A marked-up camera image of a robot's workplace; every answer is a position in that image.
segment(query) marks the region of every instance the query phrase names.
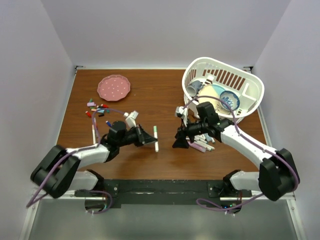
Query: white side wall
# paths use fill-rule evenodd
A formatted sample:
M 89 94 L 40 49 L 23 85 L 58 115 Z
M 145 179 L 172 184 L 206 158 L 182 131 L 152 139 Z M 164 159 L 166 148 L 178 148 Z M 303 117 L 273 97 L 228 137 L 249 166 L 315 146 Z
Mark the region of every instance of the white side wall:
M 253 66 L 290 0 L 42 0 L 75 65 Z
M 0 239 L 17 240 L 30 174 L 55 144 L 72 63 L 40 0 L 0 1 Z
M 320 236 L 320 1 L 292 0 L 258 59 L 272 145 L 293 154 L 298 210 L 308 239 Z

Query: white marker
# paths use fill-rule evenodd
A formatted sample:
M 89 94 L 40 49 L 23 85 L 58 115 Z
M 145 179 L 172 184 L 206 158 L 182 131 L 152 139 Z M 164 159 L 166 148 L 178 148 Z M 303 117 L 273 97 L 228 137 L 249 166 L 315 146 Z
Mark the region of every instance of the white marker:
M 195 138 L 206 140 L 206 137 L 203 134 L 197 135 L 197 136 L 195 136 Z
M 197 140 L 198 142 L 202 142 L 204 144 L 207 144 L 207 141 L 203 140 L 202 138 L 194 137 L 194 139 Z
M 157 126 L 153 126 L 153 136 L 158 139 L 158 131 L 157 131 Z M 156 141 L 154 143 L 154 149 L 155 149 L 155 152 L 159 152 L 159 143 L 158 141 Z
M 198 141 L 198 140 L 195 140 L 194 141 L 196 144 L 200 145 L 201 147 L 204 147 L 205 149 L 209 150 L 209 151 L 212 151 L 212 150 L 215 150 L 215 148 L 213 146 L 210 146 L 202 141 Z
M 96 144 L 96 131 L 95 131 L 95 126 L 92 124 L 92 139 L 93 139 L 93 144 Z

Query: wooden tabletop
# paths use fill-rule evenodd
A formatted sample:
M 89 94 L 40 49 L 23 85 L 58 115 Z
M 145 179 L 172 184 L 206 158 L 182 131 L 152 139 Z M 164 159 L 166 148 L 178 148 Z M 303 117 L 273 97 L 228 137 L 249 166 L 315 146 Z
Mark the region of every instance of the wooden tabletop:
M 107 163 L 85 167 L 108 179 L 180 179 L 217 180 L 236 169 L 257 171 L 248 159 L 233 148 L 217 142 L 215 150 L 202 153 L 193 148 L 172 148 L 181 120 L 174 116 L 177 106 L 183 106 L 181 87 L 184 70 L 78 70 L 65 112 L 58 144 L 65 148 L 92 145 L 92 122 L 86 116 L 90 98 L 98 104 L 124 112 L 136 110 L 136 122 L 153 135 L 153 126 L 158 129 L 159 152 L 154 144 L 120 148 L 119 155 Z M 109 75 L 122 75 L 131 83 L 131 91 L 118 102 L 107 102 L 97 93 L 98 83 Z M 116 112 L 96 118 L 100 134 L 109 131 L 106 120 L 124 121 Z M 247 116 L 239 127 L 247 134 L 265 143 L 259 115 Z

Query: cable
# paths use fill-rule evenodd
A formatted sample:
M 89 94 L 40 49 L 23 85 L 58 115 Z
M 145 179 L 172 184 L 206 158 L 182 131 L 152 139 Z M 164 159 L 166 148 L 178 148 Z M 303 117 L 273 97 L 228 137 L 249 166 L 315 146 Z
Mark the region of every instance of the cable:
M 210 201 L 208 199 L 204 199 L 204 198 L 198 198 L 195 202 L 196 202 L 196 204 L 198 204 L 203 209 L 208 209 L 208 210 L 216 211 L 216 212 L 225 212 L 225 211 L 229 211 L 229 210 L 232 210 L 232 209 L 237 209 L 239 207 L 242 207 L 243 205 L 246 205 L 246 204 L 252 202 L 253 200 L 255 200 L 257 198 L 262 197 L 263 195 L 264 195 L 263 193 L 260 193 L 259 195 L 256 195 L 256 196 L 250 198 L 247 201 L 244 201 L 244 202 L 242 202 L 242 203 L 240 203 L 238 205 L 235 205 L 235 206 L 232 206 L 232 207 L 228 207 L 228 208 L 222 208 L 218 204 L 216 204 L 216 203 L 214 203 L 214 202 L 212 202 L 212 201 Z M 203 201 L 203 202 L 206 202 L 208 204 L 212 204 L 212 205 L 216 206 L 218 209 L 215 208 L 215 207 L 207 207 L 205 205 L 202 205 L 199 201 Z
M 113 199 L 110 193 L 106 192 L 106 191 L 98 191 L 98 190 L 88 190 L 89 193 L 93 193 L 93 194 L 104 194 L 107 195 L 108 198 L 110 199 L 110 203 L 107 207 L 105 207 L 103 210 L 101 211 L 92 211 L 92 214 L 102 214 L 105 213 L 106 211 L 108 211 L 113 203 Z
M 102 198 L 104 198 L 105 204 L 107 204 L 108 203 L 108 195 L 105 194 Z
M 239 136 L 241 136 L 244 140 L 246 140 L 247 142 L 251 143 L 253 146 L 257 147 L 258 149 L 262 150 L 263 152 L 266 152 L 268 154 L 270 154 L 271 156 L 277 158 L 281 163 L 283 163 L 290 171 L 290 173 L 292 174 L 293 178 L 294 178 L 294 188 L 292 191 L 295 191 L 299 185 L 299 180 L 298 180 L 298 176 L 296 174 L 296 172 L 294 171 L 294 169 L 284 160 L 282 159 L 282 157 L 276 155 L 275 153 L 267 150 L 267 149 L 264 149 L 262 146 L 258 145 L 257 143 L 255 143 L 254 141 L 252 141 L 251 139 L 249 139 L 248 137 L 244 136 L 241 132 L 240 132 L 240 129 L 238 127 L 238 124 L 237 124 L 237 121 L 236 121 L 236 116 L 234 114 L 234 112 L 232 111 L 231 107 L 225 103 L 224 101 L 222 101 L 221 99 L 217 98 L 217 97 L 214 97 L 214 96 L 197 96 L 197 97 L 194 97 L 193 99 L 191 99 L 184 107 L 183 109 L 185 109 L 189 104 L 192 103 L 192 101 L 194 100 L 197 100 L 199 98 L 209 98 L 209 99 L 215 99 L 215 100 L 218 100 L 219 102 L 221 102 L 222 104 L 226 105 L 227 108 L 229 109 L 231 115 L 232 115 L 232 118 L 233 118 L 233 122 L 234 122 L 234 128 L 236 130 L 236 132 L 239 134 Z M 244 201 L 236 206 L 233 206 L 233 207 L 228 207 L 228 208 L 221 208 L 221 206 L 217 205 L 216 203 L 212 202 L 212 201 L 209 201 L 207 199 L 203 199 L 203 198 L 198 198 L 196 200 L 196 204 L 198 204 L 200 207 L 204 208 L 204 209 L 209 209 L 209 210 L 212 210 L 212 211 L 218 211 L 218 212 L 221 212 L 221 211 L 228 211 L 228 210 L 232 210 L 232 209 L 235 209 L 235 208 L 238 208 L 238 207 L 241 207 L 243 205 L 246 205 L 250 202 L 252 202 L 253 200 L 259 198 L 263 196 L 263 194 L 259 194 L 257 196 L 254 196 L 252 197 L 251 199 L 247 200 L 247 201 Z M 210 208 L 210 207 L 206 207 L 202 204 L 199 203 L 199 201 L 205 201 L 209 204 L 212 204 L 216 207 L 218 207 L 219 209 L 216 209 L 216 208 Z
M 36 197 L 39 195 L 40 191 L 44 188 L 45 184 L 47 183 L 47 181 L 49 180 L 49 178 L 51 177 L 51 175 L 54 173 L 54 171 L 61 165 L 61 163 L 67 159 L 68 157 L 70 157 L 72 154 L 75 154 L 76 152 L 81 152 L 84 150 L 90 150 L 90 149 L 95 149 L 95 146 L 86 146 L 86 147 L 82 147 L 80 149 L 71 151 L 69 153 L 67 153 L 66 155 L 64 155 L 62 158 L 60 158 L 55 165 L 53 165 L 53 167 L 51 168 L 51 170 L 49 171 L 49 173 L 47 174 L 47 176 L 44 178 L 44 180 L 42 181 L 42 183 L 40 184 L 40 186 L 38 187 L 38 189 L 36 190 L 36 192 L 34 193 L 34 195 L 31 197 L 30 201 L 26 204 L 26 207 L 29 208 L 31 205 L 35 204 L 36 202 L 38 202 L 39 200 L 41 200 L 42 198 L 44 198 L 46 195 L 48 195 L 47 193 L 40 196 L 39 198 L 36 199 Z
M 236 200 L 235 200 L 235 202 L 237 203 L 238 202 L 238 200 L 239 200 L 239 198 L 240 198 L 240 192 L 241 192 L 241 190 L 238 190 L 238 194 L 237 194 L 237 197 L 236 197 Z

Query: pink plate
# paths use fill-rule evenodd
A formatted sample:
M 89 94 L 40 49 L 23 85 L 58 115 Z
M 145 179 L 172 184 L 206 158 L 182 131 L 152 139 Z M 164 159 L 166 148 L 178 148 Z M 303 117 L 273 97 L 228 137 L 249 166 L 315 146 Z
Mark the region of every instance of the pink plate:
M 121 75 L 110 75 L 98 84 L 100 98 L 107 101 L 119 101 L 130 92 L 130 82 Z

